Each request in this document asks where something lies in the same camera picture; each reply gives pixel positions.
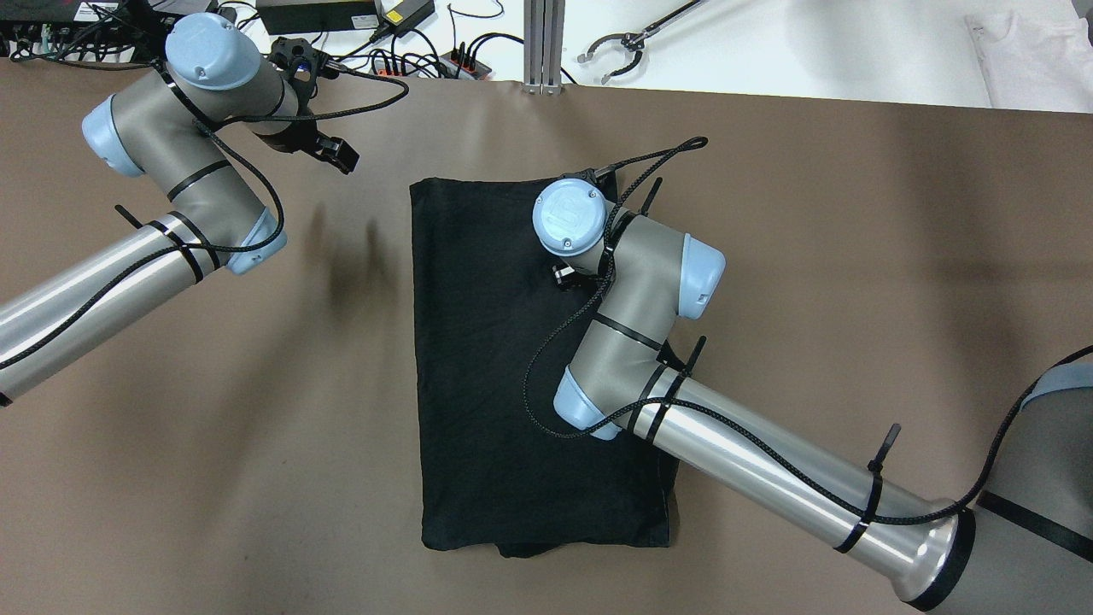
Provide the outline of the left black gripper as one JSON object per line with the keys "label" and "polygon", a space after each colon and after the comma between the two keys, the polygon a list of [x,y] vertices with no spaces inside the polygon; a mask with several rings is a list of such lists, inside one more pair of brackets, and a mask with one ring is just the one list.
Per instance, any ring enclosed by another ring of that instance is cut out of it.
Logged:
{"label": "left black gripper", "polygon": [[289,105],[291,122],[284,122],[272,135],[260,139],[269,147],[282,153],[304,152],[306,155],[331,164],[336,170],[349,175],[359,166],[359,151],[342,138],[327,137],[317,128],[316,120],[303,120],[312,113],[308,103],[318,87],[318,78],[333,79],[336,71],[329,67],[330,55],[312,46],[304,38],[277,38],[266,59],[277,66],[295,100]]}

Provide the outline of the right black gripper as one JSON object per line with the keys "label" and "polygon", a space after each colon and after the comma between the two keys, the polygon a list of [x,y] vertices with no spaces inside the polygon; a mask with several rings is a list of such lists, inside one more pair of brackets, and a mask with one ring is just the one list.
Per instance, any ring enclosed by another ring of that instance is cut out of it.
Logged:
{"label": "right black gripper", "polygon": [[593,270],[571,265],[571,262],[557,261],[551,264],[555,287],[562,291],[593,291],[602,283],[602,277]]}

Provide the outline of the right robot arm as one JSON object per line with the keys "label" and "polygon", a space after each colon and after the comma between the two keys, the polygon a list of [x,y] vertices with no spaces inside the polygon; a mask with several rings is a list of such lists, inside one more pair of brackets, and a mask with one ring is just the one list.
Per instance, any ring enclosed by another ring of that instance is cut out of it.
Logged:
{"label": "right robot arm", "polygon": [[929,501],[883,475],[897,425],[855,465],[700,385],[692,362],[660,359],[675,320],[710,303],[719,250],[579,178],[549,184],[531,217],[563,272],[604,280],[553,400],[578,433],[640,437],[886,577],[919,612],[1089,614],[1089,348],[1019,394],[966,495]]}

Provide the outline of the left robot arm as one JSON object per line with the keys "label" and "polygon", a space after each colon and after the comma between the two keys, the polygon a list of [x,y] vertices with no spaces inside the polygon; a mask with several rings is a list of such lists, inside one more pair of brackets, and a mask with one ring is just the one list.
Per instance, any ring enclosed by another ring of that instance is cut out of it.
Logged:
{"label": "left robot arm", "polygon": [[287,235],[213,137],[232,120],[278,152],[303,152],[351,173],[359,153],[320,132],[308,106],[334,67],[304,38],[270,52],[226,17],[196,13],[167,35],[151,73],[114,93],[81,128],[98,159],[145,176],[169,201],[157,218],[3,307],[3,405],[90,353],[191,285],[249,272]]}

